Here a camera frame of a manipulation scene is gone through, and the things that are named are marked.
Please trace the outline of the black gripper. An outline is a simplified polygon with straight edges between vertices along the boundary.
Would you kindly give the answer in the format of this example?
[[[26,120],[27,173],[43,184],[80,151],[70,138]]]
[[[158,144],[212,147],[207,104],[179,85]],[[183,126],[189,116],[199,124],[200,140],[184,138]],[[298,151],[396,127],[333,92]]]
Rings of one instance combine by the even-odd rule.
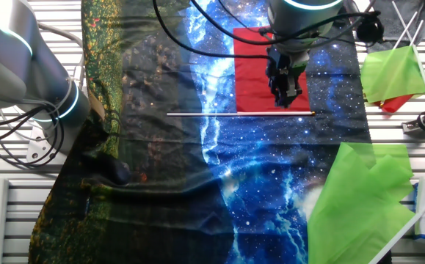
[[[282,54],[272,45],[266,48],[266,52],[269,56],[266,75],[269,77],[270,91],[275,99],[278,99],[278,106],[286,109],[300,94],[299,84],[295,78],[299,78],[307,67],[308,50]]]

